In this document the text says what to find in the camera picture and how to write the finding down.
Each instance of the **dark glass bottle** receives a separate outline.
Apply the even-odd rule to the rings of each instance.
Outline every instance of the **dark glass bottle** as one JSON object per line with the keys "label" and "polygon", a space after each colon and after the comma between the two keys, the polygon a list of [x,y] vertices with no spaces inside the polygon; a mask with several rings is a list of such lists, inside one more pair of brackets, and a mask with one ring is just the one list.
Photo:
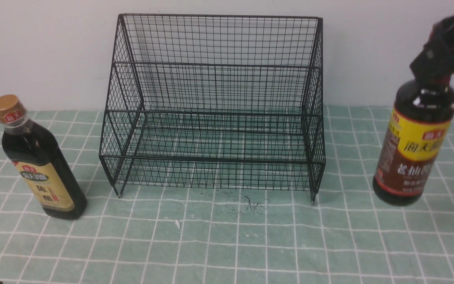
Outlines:
{"label": "dark glass bottle", "polygon": [[412,80],[399,88],[372,181],[386,203],[407,206],[423,194],[454,115],[449,79]]}
{"label": "dark glass bottle", "polygon": [[0,97],[2,148],[24,178],[46,214],[78,219],[87,199],[66,162],[54,135],[29,119],[15,95]]}

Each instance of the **white grid line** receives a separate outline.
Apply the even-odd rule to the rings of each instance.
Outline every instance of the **white grid line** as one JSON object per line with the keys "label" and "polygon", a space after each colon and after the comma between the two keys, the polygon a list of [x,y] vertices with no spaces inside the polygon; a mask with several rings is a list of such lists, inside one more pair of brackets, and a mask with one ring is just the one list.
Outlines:
{"label": "white grid line", "polygon": [[[348,108],[348,113],[349,113],[349,115],[351,117],[352,113],[351,113],[350,108]],[[358,144],[357,135],[355,133],[353,133],[353,137],[355,138],[355,143]],[[360,159],[362,160],[362,152],[360,152],[360,147],[357,147],[357,148],[358,148],[358,154],[360,156]],[[364,165],[363,161],[362,161],[362,169],[364,170],[365,179],[367,181],[367,184],[369,185],[370,184],[370,180],[368,178],[369,174],[367,173],[367,170],[365,169],[365,165]],[[381,230],[380,219],[378,218],[378,213],[377,213],[376,207],[374,205],[374,197],[372,196],[372,191],[369,191],[369,195],[371,196],[372,208],[373,208],[374,216],[376,217],[376,224],[378,226],[378,229]],[[392,268],[391,268],[391,262],[390,262],[390,259],[388,257],[388,253],[387,253],[388,250],[386,248],[386,244],[385,244],[385,241],[383,239],[383,234],[381,234],[381,232],[380,232],[380,238],[381,238],[381,243],[383,244],[383,248],[385,250],[386,264],[388,266],[388,269],[389,269],[389,272],[390,272],[390,276],[392,277],[391,278],[391,282],[392,282],[392,284],[395,284],[395,280],[393,279],[393,272],[392,272]]]}
{"label": "white grid line", "polygon": [[[371,108],[368,108],[368,109],[369,109],[369,111],[371,112],[372,118],[374,118],[374,115],[373,115],[373,113],[372,113]],[[381,142],[380,137],[379,137],[378,135],[376,135],[376,137],[378,138],[378,142],[380,143],[380,145],[383,146],[383,143]],[[403,217],[404,217],[404,224],[405,224],[405,226],[406,226],[407,233],[409,234],[409,239],[411,240],[411,246],[412,246],[413,250],[414,250],[415,252],[417,252],[417,250],[416,250],[416,245],[415,245],[415,242],[414,242],[414,240],[413,240],[413,236],[411,235],[411,233],[409,233],[409,225],[407,224],[406,212],[405,212],[404,207],[402,207],[401,210],[402,210],[402,215],[403,215]],[[424,282],[424,284],[427,284],[427,278],[425,278],[425,273],[423,273],[423,266],[422,266],[422,264],[421,264],[421,260],[420,260],[420,257],[418,256],[418,253],[416,253],[416,261],[417,261],[417,263],[418,263],[418,268],[420,269],[420,273],[421,273],[421,275],[423,276],[423,282]]]}
{"label": "white grid line", "polygon": [[[330,128],[332,128],[332,123],[330,122],[330,119],[328,120],[328,122],[330,124]],[[334,147],[334,151],[335,151],[335,156],[337,156],[336,147]],[[337,172],[339,173],[339,175],[341,175],[341,167],[339,165],[339,162],[337,162]],[[339,179],[339,183],[341,184],[341,188],[344,189],[344,185],[342,183],[342,179]],[[352,223],[350,221],[350,214],[348,212],[348,205],[346,203],[346,194],[343,194],[343,200],[344,200],[344,208],[346,209],[346,217],[348,218],[348,227],[350,228],[350,236],[354,240],[355,237],[353,236]],[[358,269],[358,272],[360,274],[362,274],[362,270],[360,268],[360,259],[358,257],[357,243],[355,241],[353,241],[353,247],[354,247],[355,257],[357,258],[357,269]],[[360,284],[363,284],[363,283],[364,283],[364,279],[362,277],[360,277]]]}

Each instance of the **wire mesh basket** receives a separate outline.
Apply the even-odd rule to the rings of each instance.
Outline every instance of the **wire mesh basket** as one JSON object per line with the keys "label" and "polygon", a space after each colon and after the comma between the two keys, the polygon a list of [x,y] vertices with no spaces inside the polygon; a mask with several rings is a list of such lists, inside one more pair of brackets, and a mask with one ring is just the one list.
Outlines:
{"label": "wire mesh basket", "polygon": [[122,14],[99,157],[125,185],[310,190],[325,167],[322,18]]}

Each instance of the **red label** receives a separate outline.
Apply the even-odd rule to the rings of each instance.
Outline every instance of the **red label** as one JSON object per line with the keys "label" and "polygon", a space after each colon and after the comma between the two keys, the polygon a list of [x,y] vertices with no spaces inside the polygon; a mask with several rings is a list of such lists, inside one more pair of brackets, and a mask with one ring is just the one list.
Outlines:
{"label": "red label", "polygon": [[30,167],[30,166],[22,166],[22,168],[27,172],[38,172],[38,171],[36,171],[35,168]]}
{"label": "red label", "polygon": [[9,112],[5,115],[6,122],[14,122],[15,120],[22,117],[20,111]]}
{"label": "red label", "polygon": [[398,115],[397,115],[397,113],[393,113],[391,118],[393,118],[393,120],[395,120],[395,122],[398,123]]}
{"label": "red label", "polygon": [[443,138],[445,136],[446,129],[436,129],[434,131],[429,131],[423,133],[421,137],[422,140],[435,140],[439,138]]}

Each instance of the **green checkered tablecloth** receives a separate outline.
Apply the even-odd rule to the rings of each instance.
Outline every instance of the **green checkered tablecloth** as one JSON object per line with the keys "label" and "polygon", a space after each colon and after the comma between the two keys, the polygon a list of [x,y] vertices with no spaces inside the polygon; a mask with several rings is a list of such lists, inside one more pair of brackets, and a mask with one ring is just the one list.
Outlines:
{"label": "green checkered tablecloth", "polygon": [[133,185],[119,199],[97,156],[103,112],[31,112],[89,203],[78,221],[48,217],[0,146],[0,280],[454,284],[454,122],[423,198],[402,209],[370,185],[389,112],[326,106],[315,205],[308,192]]}

